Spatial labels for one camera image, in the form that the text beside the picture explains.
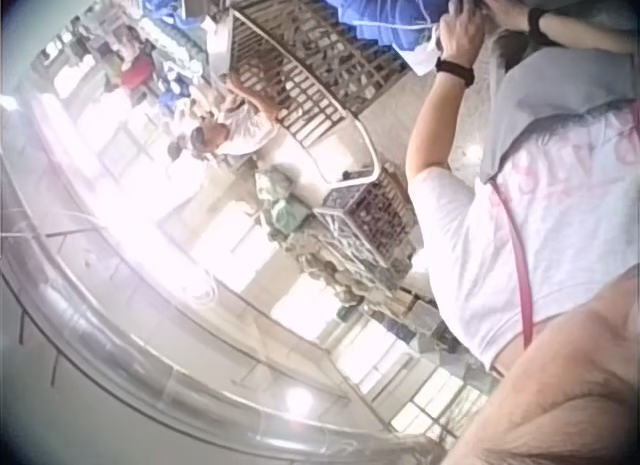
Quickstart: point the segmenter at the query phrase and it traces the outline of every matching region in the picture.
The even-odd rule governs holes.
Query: woman
[[[503,27],[567,48],[544,48],[504,78],[474,194],[447,160],[483,19],[474,0],[452,1],[406,172],[442,317],[506,374],[525,342],[639,260],[636,42],[515,0],[482,1]]]

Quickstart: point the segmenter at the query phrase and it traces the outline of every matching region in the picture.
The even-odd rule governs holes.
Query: red shirt
[[[143,85],[153,75],[153,60],[148,55],[138,55],[131,66],[120,76],[120,85],[131,91]]]

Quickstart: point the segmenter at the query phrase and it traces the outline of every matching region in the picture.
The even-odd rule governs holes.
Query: black wristband
[[[450,62],[448,60],[442,60],[438,57],[436,60],[436,72],[444,72],[461,78],[464,84],[469,88],[476,80],[476,75],[473,73],[472,68],[464,67],[458,63]]]
[[[529,10],[527,20],[529,22],[529,38],[537,45],[543,47],[556,47],[558,44],[551,40],[542,30],[540,30],[540,19],[548,13],[541,8],[532,8]]]

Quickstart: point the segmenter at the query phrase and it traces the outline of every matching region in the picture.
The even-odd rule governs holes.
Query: pink bag strap
[[[525,350],[533,340],[533,295],[531,292],[531,283],[529,282],[529,269],[527,267],[527,258],[524,252],[522,239],[513,221],[511,210],[502,199],[498,184],[495,179],[489,180],[491,188],[498,197],[500,205],[504,210],[509,224],[509,233],[511,235],[511,246],[513,247],[513,256],[516,262],[516,275],[518,277],[518,291],[520,293],[520,316],[522,318],[522,337]]]

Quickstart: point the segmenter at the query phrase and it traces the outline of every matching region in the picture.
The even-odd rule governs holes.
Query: white t-shirt
[[[221,113],[217,121],[229,127],[229,140],[216,150],[222,155],[253,153],[277,132],[277,126],[264,113],[254,111],[248,103],[232,112]]]
[[[629,108],[514,144],[497,176],[527,258],[535,323],[638,263],[640,139]],[[490,185],[430,168],[410,184],[442,318],[487,368],[522,332],[508,222]]]

